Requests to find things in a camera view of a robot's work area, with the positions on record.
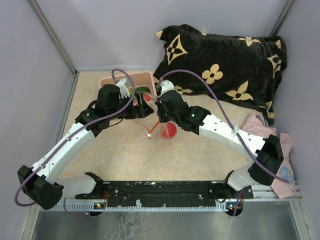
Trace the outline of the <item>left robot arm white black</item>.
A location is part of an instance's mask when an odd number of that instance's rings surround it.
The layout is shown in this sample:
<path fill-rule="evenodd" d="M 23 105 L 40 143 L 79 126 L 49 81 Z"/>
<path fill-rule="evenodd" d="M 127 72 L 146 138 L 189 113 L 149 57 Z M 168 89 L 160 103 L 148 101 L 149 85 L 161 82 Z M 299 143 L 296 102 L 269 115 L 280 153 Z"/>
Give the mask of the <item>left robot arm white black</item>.
<path fill-rule="evenodd" d="M 145 118 L 154 112 L 155 96 L 149 92 L 131 94 L 126 86 L 104 85 L 87 109 L 75 119 L 68 133 L 31 167 L 17 172 L 24 194 L 44 210 L 53 208 L 62 198 L 103 195 L 103 180 L 87 172 L 83 176 L 60 178 L 61 172 L 77 153 L 109 128 L 112 119 Z"/>

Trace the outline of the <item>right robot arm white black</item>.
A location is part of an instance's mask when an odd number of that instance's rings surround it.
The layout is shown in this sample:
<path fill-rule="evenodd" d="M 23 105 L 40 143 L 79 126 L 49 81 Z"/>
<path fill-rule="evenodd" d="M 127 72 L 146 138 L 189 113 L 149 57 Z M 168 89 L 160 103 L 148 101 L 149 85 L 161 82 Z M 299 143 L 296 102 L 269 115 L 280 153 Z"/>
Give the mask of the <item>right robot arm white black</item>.
<path fill-rule="evenodd" d="M 162 123 L 172 121 L 182 130 L 218 141 L 249 160 L 248 164 L 232 170 L 225 178 L 223 192 L 227 197 L 235 198 L 243 188 L 254 184 L 271 186 L 278 179 L 284 157 L 277 136 L 262 137 L 230 127 L 209 110 L 188 106 L 175 90 L 163 93 L 155 104 Z"/>

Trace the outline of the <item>clear zip top bag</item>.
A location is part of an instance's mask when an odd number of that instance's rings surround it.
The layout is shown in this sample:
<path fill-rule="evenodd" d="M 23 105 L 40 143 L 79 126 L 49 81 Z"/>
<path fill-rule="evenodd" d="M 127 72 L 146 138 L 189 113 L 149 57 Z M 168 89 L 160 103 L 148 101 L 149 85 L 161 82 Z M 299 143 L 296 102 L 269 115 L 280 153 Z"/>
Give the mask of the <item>clear zip top bag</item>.
<path fill-rule="evenodd" d="M 150 114 L 148 117 L 135 118 L 134 121 L 146 130 L 146 135 L 148 140 L 164 139 L 161 137 L 161 125 L 166 122 L 160 122 L 159 117 L 157 115 L 157 110 L 158 110 L 158 107 L 156 106 L 157 98 L 151 93 L 143 92 L 142 94 L 147 94 L 153 98 L 153 100 L 151 101 L 146 101 L 147 104 L 153 108 L 153 113 Z M 137 98 L 135 94 L 135 102 L 134 102 L 135 107 L 136 107 L 136 104 L 137 104 Z"/>

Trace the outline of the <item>red apple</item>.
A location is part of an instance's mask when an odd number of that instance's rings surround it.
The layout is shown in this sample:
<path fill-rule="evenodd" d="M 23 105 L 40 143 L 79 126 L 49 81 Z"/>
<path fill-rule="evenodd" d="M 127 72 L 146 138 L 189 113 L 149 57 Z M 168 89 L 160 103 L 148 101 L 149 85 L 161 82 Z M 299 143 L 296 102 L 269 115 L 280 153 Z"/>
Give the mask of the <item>red apple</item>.
<path fill-rule="evenodd" d="M 160 135 L 164 139 L 172 139 L 177 135 L 178 129 L 172 122 L 166 122 L 161 124 Z"/>

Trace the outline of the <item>pink plastic bin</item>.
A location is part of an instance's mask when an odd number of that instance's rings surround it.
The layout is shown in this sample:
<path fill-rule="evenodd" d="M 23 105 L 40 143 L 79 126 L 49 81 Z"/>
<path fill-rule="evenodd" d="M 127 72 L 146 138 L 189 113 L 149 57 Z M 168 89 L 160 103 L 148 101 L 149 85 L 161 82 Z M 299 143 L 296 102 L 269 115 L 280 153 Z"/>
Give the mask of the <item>pink plastic bin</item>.
<path fill-rule="evenodd" d="M 150 71 L 140 71 L 140 72 L 128 73 L 128 75 L 131 77 L 131 79 L 133 81 L 133 85 L 134 85 L 135 90 L 138 87 L 145 86 L 150 89 L 151 94 L 153 96 L 157 97 L 154 78 L 153 78 L 152 73 Z M 128 79 L 128 77 L 125 74 L 120 73 L 120 74 L 115 74 L 114 77 L 110 76 L 110 77 L 105 77 L 105 78 L 101 79 L 99 82 L 97 99 L 99 99 L 103 96 L 103 90 L 111 89 L 114 91 L 116 89 L 115 88 L 116 84 L 115 84 L 114 80 L 120 80 L 123 78 Z M 130 81 L 128 84 L 128 89 L 132 90 L 132 84 Z"/>

